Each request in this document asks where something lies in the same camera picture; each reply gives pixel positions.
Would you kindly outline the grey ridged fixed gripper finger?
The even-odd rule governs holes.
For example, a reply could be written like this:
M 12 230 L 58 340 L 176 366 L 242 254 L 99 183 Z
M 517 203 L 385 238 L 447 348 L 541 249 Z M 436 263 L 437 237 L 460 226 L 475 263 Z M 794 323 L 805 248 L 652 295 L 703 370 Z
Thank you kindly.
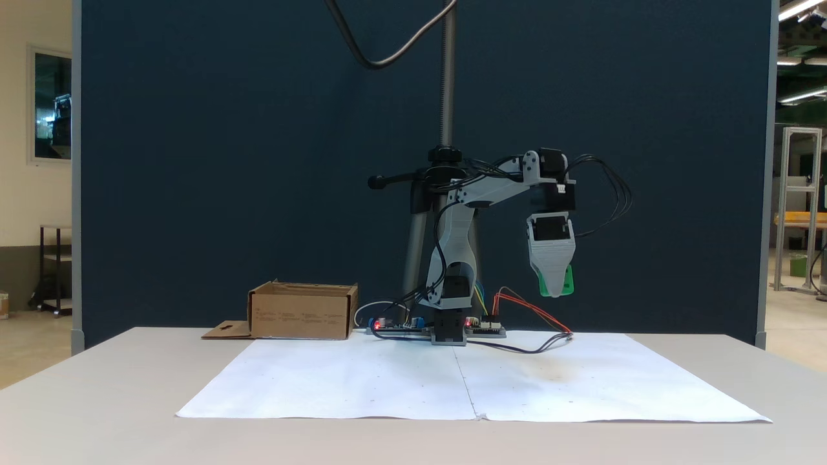
M 529 245 L 529 262 L 538 277 L 539 293 L 543 297 L 558 298 L 571 295 L 575 282 L 571 260 L 575 255 L 573 243 L 536 243 Z

